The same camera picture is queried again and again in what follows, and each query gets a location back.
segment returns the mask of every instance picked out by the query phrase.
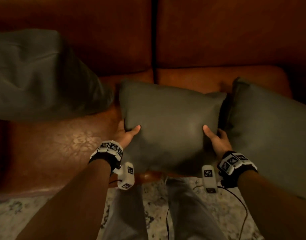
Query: leg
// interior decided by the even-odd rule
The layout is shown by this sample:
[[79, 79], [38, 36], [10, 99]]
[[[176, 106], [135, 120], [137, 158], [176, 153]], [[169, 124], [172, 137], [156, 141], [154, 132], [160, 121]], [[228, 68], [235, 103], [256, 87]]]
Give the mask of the leg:
[[226, 240], [212, 214], [183, 179], [167, 179], [176, 240]]
[[129, 190], [116, 191], [102, 239], [148, 239], [140, 185]]

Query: person's left hand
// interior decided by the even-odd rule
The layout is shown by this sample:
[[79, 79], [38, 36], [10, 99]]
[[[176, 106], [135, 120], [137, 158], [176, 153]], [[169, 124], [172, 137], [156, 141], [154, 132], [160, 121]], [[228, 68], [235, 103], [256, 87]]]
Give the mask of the person's left hand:
[[137, 125], [134, 129], [131, 131], [125, 132], [124, 130], [124, 120], [121, 120], [118, 123], [117, 131], [113, 137], [113, 140], [118, 142], [123, 149], [129, 145], [133, 137], [139, 133], [139, 130], [141, 129], [140, 125]]

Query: couch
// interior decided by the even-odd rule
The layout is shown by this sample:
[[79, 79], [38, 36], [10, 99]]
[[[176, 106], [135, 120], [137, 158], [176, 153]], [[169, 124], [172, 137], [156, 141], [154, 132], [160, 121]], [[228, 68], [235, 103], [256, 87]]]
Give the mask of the couch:
[[[306, 104], [306, 0], [0, 0], [0, 32], [23, 28], [59, 31], [117, 98], [125, 78], [229, 93], [242, 76]], [[58, 192], [120, 119], [116, 99], [71, 120], [0, 121], [0, 200]]]

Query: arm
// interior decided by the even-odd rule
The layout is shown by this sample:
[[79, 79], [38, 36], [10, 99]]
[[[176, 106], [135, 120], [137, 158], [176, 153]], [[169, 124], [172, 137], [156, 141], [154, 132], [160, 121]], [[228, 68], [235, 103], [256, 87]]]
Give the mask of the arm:
[[[125, 132], [121, 121], [114, 140], [125, 148], [139, 130], [140, 126], [137, 126]], [[17, 240], [96, 239], [110, 174], [108, 162], [92, 161], [33, 216]]]
[[[232, 147], [226, 133], [219, 129], [220, 137], [204, 125], [219, 160]], [[238, 188], [249, 211], [266, 240], [306, 239], [306, 201], [274, 186], [255, 171], [242, 173]]]

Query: cable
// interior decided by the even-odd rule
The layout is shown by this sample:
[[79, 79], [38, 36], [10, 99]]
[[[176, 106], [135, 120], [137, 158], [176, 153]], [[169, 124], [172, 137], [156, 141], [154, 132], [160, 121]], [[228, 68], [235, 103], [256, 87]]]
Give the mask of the cable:
[[[197, 185], [197, 186], [195, 186], [192, 190], [195, 190], [197, 187], [203, 187], [203, 185]], [[243, 228], [244, 228], [246, 219], [247, 219], [247, 217], [248, 217], [248, 215], [249, 215], [249, 213], [248, 213], [248, 211], [247, 211], [247, 208], [246, 208], [246, 206], [244, 205], [244, 203], [240, 200], [240, 198], [237, 197], [233, 192], [231, 192], [231, 191], [229, 191], [228, 189], [226, 189], [226, 188], [224, 188], [224, 187], [221, 187], [221, 186], [218, 186], [218, 188], [222, 188], [222, 189], [224, 189], [224, 190], [230, 192], [230, 193], [231, 193], [232, 195], [234, 195], [234, 196], [236, 197], [236, 199], [238, 199], [239, 202], [244, 206], [244, 209], [245, 209], [245, 211], [246, 211], [246, 216], [245, 216], [244, 221], [243, 221], [243, 224], [242, 224], [242, 228], [241, 228], [241, 232], [240, 232], [240, 237], [238, 238], [238, 240], [241, 240]], [[167, 209], [167, 214], [166, 214], [166, 229], [167, 229], [167, 238], [168, 238], [168, 240], [170, 240], [169, 224], [168, 224], [168, 222], [167, 222], [167, 215], [169, 214], [169, 210], [170, 210], [170, 209]]]
[[120, 181], [120, 182], [122, 182], [122, 180], [113, 180], [112, 182], [109, 182], [108, 184], [112, 184], [112, 183], [115, 183], [115, 182], [117, 182], [117, 181]]

